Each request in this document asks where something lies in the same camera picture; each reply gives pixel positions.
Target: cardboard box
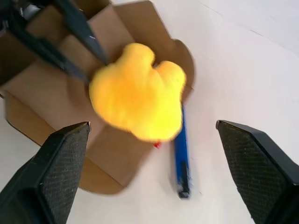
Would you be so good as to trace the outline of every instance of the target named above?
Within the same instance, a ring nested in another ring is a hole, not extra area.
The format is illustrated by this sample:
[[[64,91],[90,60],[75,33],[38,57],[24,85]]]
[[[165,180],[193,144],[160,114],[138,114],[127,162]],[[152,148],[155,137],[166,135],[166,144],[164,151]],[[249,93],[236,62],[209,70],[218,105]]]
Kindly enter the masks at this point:
[[[194,65],[187,47],[170,38],[150,1],[112,6],[104,0],[77,1],[104,48],[115,61],[125,45],[139,42],[156,54],[156,62],[169,60],[187,74],[183,100],[192,91]],[[29,24],[36,36],[47,37],[73,63],[92,76],[102,63],[70,35],[53,7],[44,9]],[[0,38],[1,79],[15,76],[3,89],[6,119],[17,130],[41,145],[55,130],[90,121],[80,187],[95,193],[115,194],[128,186],[153,148],[133,135],[112,128],[93,111],[86,86],[47,63],[36,59],[9,34]]]

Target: plush duck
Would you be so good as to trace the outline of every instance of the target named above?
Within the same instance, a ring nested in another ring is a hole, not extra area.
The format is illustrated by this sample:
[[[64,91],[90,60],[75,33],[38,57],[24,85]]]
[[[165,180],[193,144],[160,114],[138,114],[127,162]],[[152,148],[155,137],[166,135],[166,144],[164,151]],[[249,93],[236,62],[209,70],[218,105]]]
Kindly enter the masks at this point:
[[[96,113],[143,141],[168,141],[182,128],[181,96],[186,75],[169,61],[153,68],[154,52],[132,43],[122,56],[96,72],[89,86]]]

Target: blue marker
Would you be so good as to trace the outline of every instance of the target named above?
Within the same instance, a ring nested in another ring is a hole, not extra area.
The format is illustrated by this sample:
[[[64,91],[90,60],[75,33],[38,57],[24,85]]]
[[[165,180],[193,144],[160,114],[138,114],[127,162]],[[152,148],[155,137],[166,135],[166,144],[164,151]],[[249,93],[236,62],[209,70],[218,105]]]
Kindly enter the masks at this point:
[[[190,170],[188,161],[188,148],[185,129],[185,112],[183,112],[182,131],[174,140],[176,170],[178,181],[178,196],[180,198],[189,198],[190,196]]]

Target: yellow plush toy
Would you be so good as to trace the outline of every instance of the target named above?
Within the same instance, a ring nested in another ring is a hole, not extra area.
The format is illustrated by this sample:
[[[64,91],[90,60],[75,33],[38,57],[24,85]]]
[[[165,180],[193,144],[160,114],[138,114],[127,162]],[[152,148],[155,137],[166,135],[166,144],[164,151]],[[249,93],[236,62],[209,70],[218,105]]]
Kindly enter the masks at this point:
[[[167,141],[182,127],[181,95],[185,73],[142,44],[125,47],[122,56],[100,69],[89,86],[94,110],[107,123],[144,141]]]

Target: white table surface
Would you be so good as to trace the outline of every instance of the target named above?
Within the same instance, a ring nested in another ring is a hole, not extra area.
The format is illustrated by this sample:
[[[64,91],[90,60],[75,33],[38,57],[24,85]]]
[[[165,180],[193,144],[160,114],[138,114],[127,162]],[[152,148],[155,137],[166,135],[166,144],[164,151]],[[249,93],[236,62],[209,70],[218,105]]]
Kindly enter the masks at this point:
[[[185,105],[193,195],[189,201],[177,197],[173,155],[163,144],[120,194],[79,189],[68,224],[253,224],[215,123],[226,119],[261,129],[299,163],[299,3],[153,2],[196,65],[195,91]],[[3,107],[1,100],[0,189],[39,148],[5,121]]]

